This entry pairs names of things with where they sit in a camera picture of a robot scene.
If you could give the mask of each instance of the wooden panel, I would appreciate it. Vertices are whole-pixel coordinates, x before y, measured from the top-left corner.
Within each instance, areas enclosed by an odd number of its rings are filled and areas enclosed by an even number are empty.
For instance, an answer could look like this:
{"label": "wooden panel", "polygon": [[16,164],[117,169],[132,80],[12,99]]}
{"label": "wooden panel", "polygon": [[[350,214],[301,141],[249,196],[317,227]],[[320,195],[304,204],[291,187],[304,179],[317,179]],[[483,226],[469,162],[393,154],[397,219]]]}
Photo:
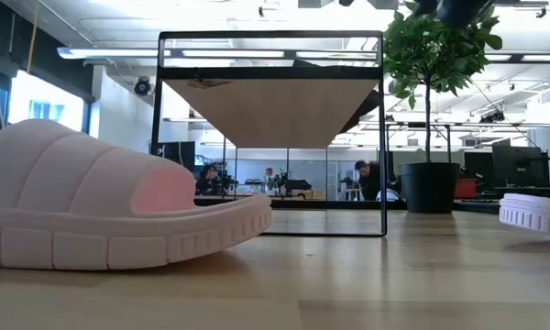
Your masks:
{"label": "wooden panel", "polygon": [[239,148],[324,149],[378,81],[166,83]]}

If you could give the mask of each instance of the window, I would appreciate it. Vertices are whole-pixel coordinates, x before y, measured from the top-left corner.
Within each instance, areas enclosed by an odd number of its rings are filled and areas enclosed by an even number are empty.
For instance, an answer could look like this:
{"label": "window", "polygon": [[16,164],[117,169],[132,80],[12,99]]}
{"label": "window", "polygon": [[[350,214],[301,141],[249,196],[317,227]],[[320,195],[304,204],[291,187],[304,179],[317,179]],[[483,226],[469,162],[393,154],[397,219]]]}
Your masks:
{"label": "window", "polygon": [[83,111],[82,98],[24,71],[19,71],[12,80],[9,123],[30,118],[48,119],[81,131]]}

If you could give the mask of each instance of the red object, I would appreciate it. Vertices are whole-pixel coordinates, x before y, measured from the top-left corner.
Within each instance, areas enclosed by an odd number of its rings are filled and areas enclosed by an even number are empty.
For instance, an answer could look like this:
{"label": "red object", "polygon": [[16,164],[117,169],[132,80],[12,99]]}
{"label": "red object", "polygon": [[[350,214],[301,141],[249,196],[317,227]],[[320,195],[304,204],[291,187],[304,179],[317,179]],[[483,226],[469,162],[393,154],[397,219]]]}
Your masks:
{"label": "red object", "polygon": [[475,199],[477,198],[477,180],[459,179],[455,191],[456,199]]}

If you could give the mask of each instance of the white slide sandal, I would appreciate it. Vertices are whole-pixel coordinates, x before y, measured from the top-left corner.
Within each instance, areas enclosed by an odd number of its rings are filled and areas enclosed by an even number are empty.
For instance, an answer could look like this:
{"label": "white slide sandal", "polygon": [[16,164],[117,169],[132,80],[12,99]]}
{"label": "white slide sandal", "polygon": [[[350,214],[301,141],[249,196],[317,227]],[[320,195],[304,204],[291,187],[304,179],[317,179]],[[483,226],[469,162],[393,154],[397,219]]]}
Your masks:
{"label": "white slide sandal", "polygon": [[550,198],[506,193],[500,204],[503,224],[550,236]]}
{"label": "white slide sandal", "polygon": [[0,131],[0,267],[126,270],[215,253],[265,231],[270,198],[193,203],[190,172],[47,120]]}

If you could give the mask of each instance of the black plant pot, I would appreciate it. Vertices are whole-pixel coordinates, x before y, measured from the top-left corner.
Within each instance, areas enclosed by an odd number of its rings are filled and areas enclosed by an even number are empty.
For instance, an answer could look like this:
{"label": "black plant pot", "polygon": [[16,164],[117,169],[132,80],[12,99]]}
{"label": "black plant pot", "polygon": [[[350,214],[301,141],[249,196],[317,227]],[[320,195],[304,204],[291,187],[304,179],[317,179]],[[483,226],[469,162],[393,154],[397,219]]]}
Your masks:
{"label": "black plant pot", "polygon": [[400,166],[402,191],[412,213],[449,214],[455,200],[460,164],[419,163]]}

